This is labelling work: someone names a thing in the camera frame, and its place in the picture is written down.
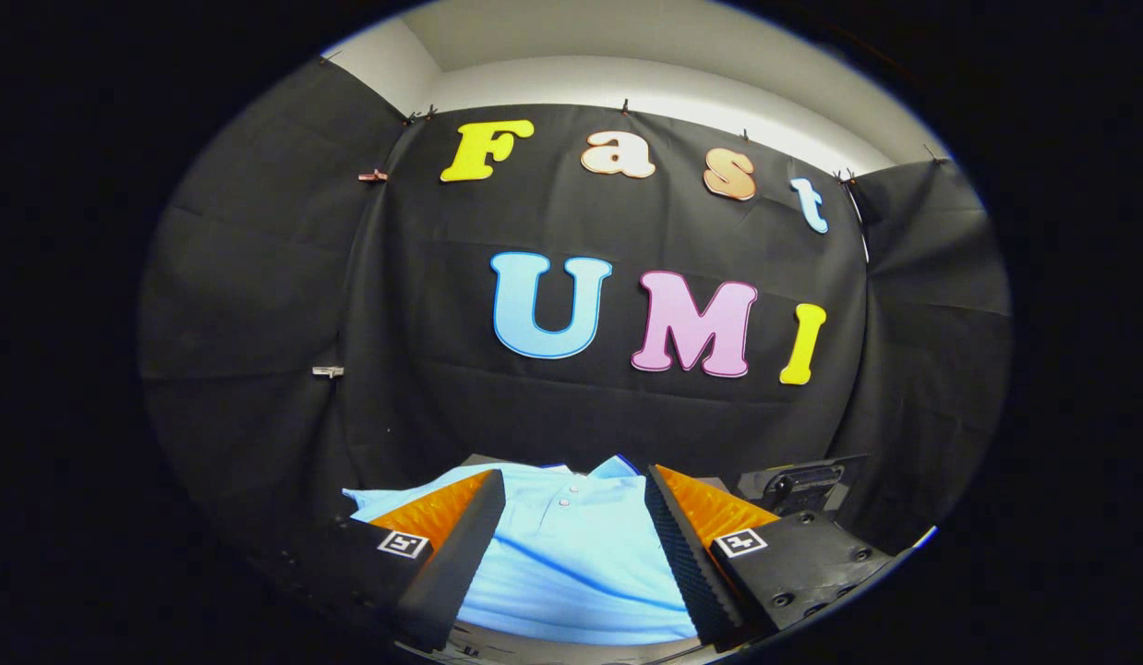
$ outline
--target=black fabric curtain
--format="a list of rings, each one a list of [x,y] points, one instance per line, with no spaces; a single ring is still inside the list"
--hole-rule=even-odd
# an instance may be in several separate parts
[[[493,176],[440,181],[458,127],[510,119],[535,131],[487,161]],[[644,138],[656,173],[585,169],[585,138],[606,130]],[[706,190],[712,147],[749,157],[752,200]],[[389,181],[358,181],[376,167]],[[805,222],[796,177],[824,199],[826,233]],[[158,441],[246,552],[274,552],[296,519],[351,513],[343,487],[421,484],[472,454],[584,471],[623,454],[698,476],[871,451],[845,526],[898,543],[944,513],[985,449],[1010,306],[989,219],[953,165],[868,174],[852,192],[862,224],[816,167],[618,109],[406,125],[349,72],[311,63],[206,147],[162,215],[141,313]],[[563,261],[613,265],[583,353],[526,358],[495,336],[490,259],[507,251],[550,259],[535,312],[547,330],[572,312]],[[681,274],[701,310],[724,282],[757,288],[746,375],[684,371],[673,345],[671,369],[631,367],[649,304],[639,279],[655,270]],[[786,386],[800,303],[826,321],[813,378]]]
[[[848,185],[862,214],[866,338],[832,455],[870,451],[838,521],[910,547],[967,491],[1001,416],[1014,328],[997,235],[950,161]]]

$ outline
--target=clip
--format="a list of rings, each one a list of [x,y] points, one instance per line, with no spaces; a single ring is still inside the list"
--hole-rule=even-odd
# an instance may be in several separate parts
[[[382,173],[382,170],[374,169],[374,173],[360,173],[360,174],[358,174],[358,178],[361,182],[385,182],[386,181],[386,174]]]
[[[938,165],[943,165],[944,163],[944,160],[937,159],[937,155],[935,155],[934,152],[932,152],[929,150],[929,146],[926,146],[924,143],[921,143],[921,146],[925,147],[925,151],[929,153],[929,157],[932,157],[932,159],[934,159],[935,163],[938,163]]]
[[[338,376],[346,374],[346,368],[344,367],[313,367],[314,376],[328,376],[328,378],[338,378]]]

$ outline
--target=black foam pad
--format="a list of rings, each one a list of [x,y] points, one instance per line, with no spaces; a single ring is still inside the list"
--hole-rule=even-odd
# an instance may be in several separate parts
[[[395,628],[407,647],[439,651],[448,642],[473,574],[494,538],[505,508],[505,481],[493,471],[432,561],[415,577],[395,610]]]
[[[665,560],[703,643],[724,641],[746,623],[736,596],[719,576],[671,489],[657,472],[646,473],[646,506],[661,539]]]

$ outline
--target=orange letter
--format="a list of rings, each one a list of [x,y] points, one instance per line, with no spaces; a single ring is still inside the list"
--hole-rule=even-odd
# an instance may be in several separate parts
[[[757,182],[752,173],[752,160],[740,152],[714,147],[708,152],[708,170],[703,171],[703,183],[711,193],[746,201],[757,194]]]
[[[441,170],[441,182],[486,181],[494,174],[494,167],[486,163],[486,155],[494,155],[495,162],[510,157],[513,151],[513,135],[527,138],[535,134],[535,126],[529,119],[510,119],[501,122],[471,122],[457,129],[461,133],[461,146],[453,166]]]
[[[616,146],[607,143],[617,141]],[[623,173],[630,177],[653,176],[655,166],[649,163],[649,144],[629,131],[597,131],[589,136],[589,147],[580,163],[592,173]]]

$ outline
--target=orange foam pad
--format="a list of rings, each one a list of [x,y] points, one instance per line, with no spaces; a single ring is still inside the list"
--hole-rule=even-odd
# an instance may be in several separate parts
[[[655,464],[655,467],[665,480],[665,487],[674,494],[679,508],[682,508],[687,521],[694,528],[694,534],[703,540],[703,547],[709,552],[711,540],[719,536],[727,536],[742,529],[754,529],[778,519],[769,511],[733,497],[722,489],[712,488],[702,480],[690,479],[689,475],[665,468],[661,464]]]
[[[402,531],[413,536],[424,536],[432,540],[432,556],[445,545],[445,539],[453,532],[453,527],[461,521],[462,514],[478,489],[494,471],[470,475],[469,479],[446,484],[437,491],[419,497],[407,505],[399,506],[390,513],[370,521],[370,524]]]

